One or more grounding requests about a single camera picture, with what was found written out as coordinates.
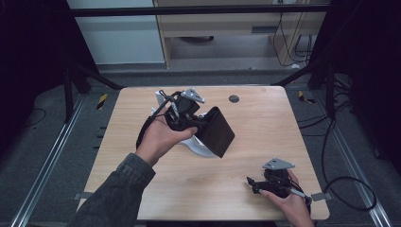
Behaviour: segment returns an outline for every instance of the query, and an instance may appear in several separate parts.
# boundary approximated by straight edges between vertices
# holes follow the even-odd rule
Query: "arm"
[[[288,169],[288,175],[292,181],[298,183],[298,179]],[[270,191],[260,190],[260,194],[273,202],[286,216],[287,220],[296,227],[313,227],[313,221],[310,218],[309,212],[305,205],[304,198],[289,193],[289,195],[282,199],[271,193]]]
[[[174,145],[190,138],[196,130],[172,131],[163,116],[156,117],[135,154],[130,153],[82,204],[69,226],[133,226],[142,194],[155,175],[152,167]]]

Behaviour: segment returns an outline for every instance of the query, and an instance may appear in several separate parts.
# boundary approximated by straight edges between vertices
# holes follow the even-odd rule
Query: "dark gray sleeve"
[[[129,154],[99,189],[79,208],[69,226],[133,226],[153,169]]]

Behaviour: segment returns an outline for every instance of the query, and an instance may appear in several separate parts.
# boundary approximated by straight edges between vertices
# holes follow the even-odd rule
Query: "person's left hand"
[[[164,114],[166,110],[166,108],[162,109],[159,114]],[[145,131],[142,143],[135,154],[150,166],[154,166],[172,147],[182,140],[191,138],[197,130],[196,127],[192,127],[184,131],[173,131],[167,125],[165,116],[160,115]]]

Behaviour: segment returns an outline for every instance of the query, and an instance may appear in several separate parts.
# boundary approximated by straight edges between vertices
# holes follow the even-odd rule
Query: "hand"
[[[288,169],[288,175],[292,181],[298,183],[298,179],[290,169]],[[270,191],[260,190],[259,192],[262,196],[267,197],[269,201],[273,202],[278,208],[280,208],[291,224],[297,227],[314,226],[309,212],[307,211],[304,198],[289,193],[286,198],[282,199]]]
[[[166,108],[162,109],[159,114],[164,114],[166,110]],[[145,131],[142,143],[135,154],[150,166],[154,166],[174,145],[191,138],[197,130],[196,127],[192,127],[184,131],[173,131],[167,125],[165,116],[160,115],[153,120]]]

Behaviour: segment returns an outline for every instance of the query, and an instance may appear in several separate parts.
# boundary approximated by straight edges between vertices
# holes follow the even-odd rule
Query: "sleeve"
[[[154,175],[145,161],[129,154],[82,204],[68,226],[133,226],[144,189]]]

